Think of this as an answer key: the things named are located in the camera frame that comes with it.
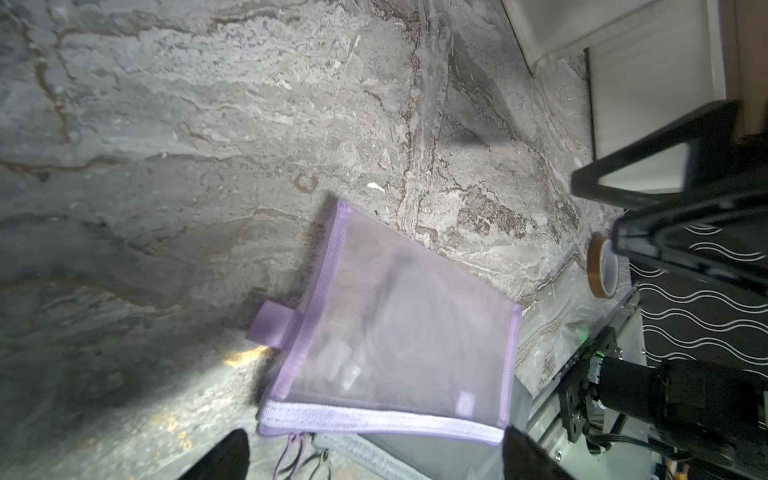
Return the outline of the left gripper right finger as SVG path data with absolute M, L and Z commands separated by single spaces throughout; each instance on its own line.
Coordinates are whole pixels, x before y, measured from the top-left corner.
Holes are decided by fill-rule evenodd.
M 514 426 L 505 429 L 502 461 L 505 480 L 573 480 L 533 439 Z

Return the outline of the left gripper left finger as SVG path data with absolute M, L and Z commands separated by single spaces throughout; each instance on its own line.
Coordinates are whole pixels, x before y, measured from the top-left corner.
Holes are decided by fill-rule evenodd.
M 218 442 L 180 480 L 245 480 L 250 446 L 244 429 L 235 429 Z

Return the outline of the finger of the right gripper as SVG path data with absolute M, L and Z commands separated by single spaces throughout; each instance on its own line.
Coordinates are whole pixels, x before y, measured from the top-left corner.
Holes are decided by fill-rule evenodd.
M 575 171 L 571 193 L 640 209 L 733 174 L 738 101 L 707 103 Z
M 767 175 L 743 173 L 616 221 L 617 254 L 648 266 L 767 295 Z

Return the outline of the small purple mesh pouch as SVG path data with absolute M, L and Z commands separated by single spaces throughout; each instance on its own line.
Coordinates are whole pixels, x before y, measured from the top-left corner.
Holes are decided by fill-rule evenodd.
M 258 433 L 497 445 L 521 318 L 488 282 L 338 201 L 302 304 L 266 301 L 250 327 L 251 341 L 282 354 Z

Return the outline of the white canvas tote bag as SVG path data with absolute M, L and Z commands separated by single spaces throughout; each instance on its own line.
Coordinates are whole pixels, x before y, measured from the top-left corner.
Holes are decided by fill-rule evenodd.
M 531 75 L 645 20 L 661 1 L 504 0 L 507 18 Z

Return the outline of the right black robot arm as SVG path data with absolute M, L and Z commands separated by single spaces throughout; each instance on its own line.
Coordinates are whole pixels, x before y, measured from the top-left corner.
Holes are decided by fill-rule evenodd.
M 563 380 L 572 439 L 594 452 L 604 406 L 655 429 L 644 447 L 691 479 L 767 475 L 767 135 L 735 134 L 740 105 L 703 105 L 574 172 L 575 196 L 623 209 L 646 361 L 593 349 Z

